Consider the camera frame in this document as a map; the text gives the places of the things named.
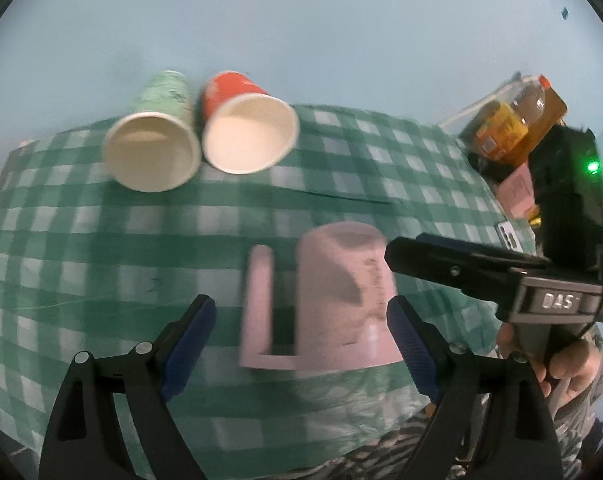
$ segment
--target screw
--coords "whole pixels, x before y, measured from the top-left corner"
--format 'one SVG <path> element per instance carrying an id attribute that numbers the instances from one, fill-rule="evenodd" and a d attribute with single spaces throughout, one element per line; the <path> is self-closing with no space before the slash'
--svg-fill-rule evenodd
<path id="1" fill-rule="evenodd" d="M 75 362 L 78 365 L 83 365 L 86 361 L 88 361 L 88 357 L 90 357 L 88 352 L 79 352 L 75 355 Z"/>
<path id="2" fill-rule="evenodd" d="M 152 343 L 149 343 L 148 341 L 142 341 L 135 347 L 135 351 L 137 352 L 137 354 L 141 354 L 141 355 L 147 354 L 151 350 L 152 350 Z"/>
<path id="3" fill-rule="evenodd" d="M 517 361 L 518 363 L 524 364 L 528 362 L 528 357 L 526 357 L 524 354 L 522 354 L 521 352 L 513 352 L 512 357 L 515 361 Z"/>
<path id="4" fill-rule="evenodd" d="M 468 347 L 464 345 L 464 343 L 451 343 L 448 348 L 450 348 L 451 352 L 454 354 L 464 354 L 468 350 Z"/>

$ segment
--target person's finger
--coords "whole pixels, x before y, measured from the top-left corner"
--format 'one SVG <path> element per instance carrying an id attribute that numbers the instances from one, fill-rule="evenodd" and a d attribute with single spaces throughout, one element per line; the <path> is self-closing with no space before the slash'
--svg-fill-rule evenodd
<path id="1" fill-rule="evenodd" d="M 550 383 L 548 381 L 542 381 L 539 383 L 539 386 L 541 386 L 541 392 L 543 393 L 543 396 L 548 397 L 552 390 L 552 386 L 550 386 Z"/>
<path id="2" fill-rule="evenodd" d="M 533 367 L 533 371 L 537 376 L 537 380 L 542 382 L 546 378 L 546 367 L 535 359 L 531 359 L 531 366 Z"/>
<path id="3" fill-rule="evenodd" d="M 560 406 L 564 406 L 590 386 L 597 377 L 600 364 L 599 350 L 585 340 L 573 343 L 552 357 L 550 375 L 558 379 L 571 379 Z"/>
<path id="4" fill-rule="evenodd" d="M 499 328 L 497 332 L 497 344 L 499 346 L 499 352 L 507 358 L 512 352 L 521 352 L 521 347 L 517 342 L 517 332 L 515 331 L 515 326 L 512 323 L 502 323 L 502 326 Z M 546 367 L 531 358 L 531 366 L 537 376 L 537 380 L 542 382 L 546 377 Z"/>
<path id="5" fill-rule="evenodd" d="M 504 358 L 507 358 L 514 351 L 521 351 L 517 344 L 515 327 L 511 323 L 502 323 L 497 332 L 497 346 L 499 346 L 499 352 Z"/>

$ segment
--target blue gripper pad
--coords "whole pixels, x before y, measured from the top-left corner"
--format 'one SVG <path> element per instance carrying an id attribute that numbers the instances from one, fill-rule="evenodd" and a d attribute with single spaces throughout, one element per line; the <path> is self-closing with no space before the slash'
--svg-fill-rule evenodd
<path id="1" fill-rule="evenodd" d="M 166 360 L 160 389 L 165 402 L 184 391 L 208 336 L 213 331 L 216 318 L 215 302 L 208 298 L 195 314 Z"/>
<path id="2" fill-rule="evenodd" d="M 389 301 L 386 313 L 388 328 L 419 393 L 428 396 L 436 404 L 441 398 L 437 362 L 406 315 L 403 302 L 412 309 L 401 296 L 395 296 Z"/>

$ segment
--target orange bottle cap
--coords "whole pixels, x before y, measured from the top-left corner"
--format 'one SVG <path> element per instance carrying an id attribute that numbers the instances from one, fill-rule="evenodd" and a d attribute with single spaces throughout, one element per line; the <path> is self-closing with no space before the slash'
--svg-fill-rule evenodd
<path id="1" fill-rule="evenodd" d="M 548 90 L 550 88 L 550 81 L 548 81 L 544 75 L 539 76 L 539 83 L 544 90 Z"/>

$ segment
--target green checkered tablecloth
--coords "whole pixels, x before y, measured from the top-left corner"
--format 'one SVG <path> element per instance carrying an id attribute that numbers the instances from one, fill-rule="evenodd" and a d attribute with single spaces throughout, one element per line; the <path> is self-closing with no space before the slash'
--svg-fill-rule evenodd
<path id="1" fill-rule="evenodd" d="M 500 243 L 501 208 L 438 128 L 345 108 L 296 110 L 300 140 L 278 166 L 235 176 L 203 164 L 190 182 L 163 193 L 109 179 L 101 144 L 113 121 L 19 150 L 0 190 L 5 433 L 39 452 L 76 352 L 128 352 L 199 293 L 216 301 L 217 325 L 169 409 L 209 478 L 322 463 L 424 406 L 403 363 L 329 374 L 238 366 L 243 281 L 255 244 L 275 251 L 275 351 L 290 352 L 295 249 L 314 226 L 354 220 L 388 239 L 429 232 Z M 534 251 L 530 229 L 518 228 Z M 447 339 L 475 352 L 493 347 L 499 323 L 491 304 L 406 276 L 397 288 Z M 133 462 L 150 478 L 126 403 L 117 403 Z"/>

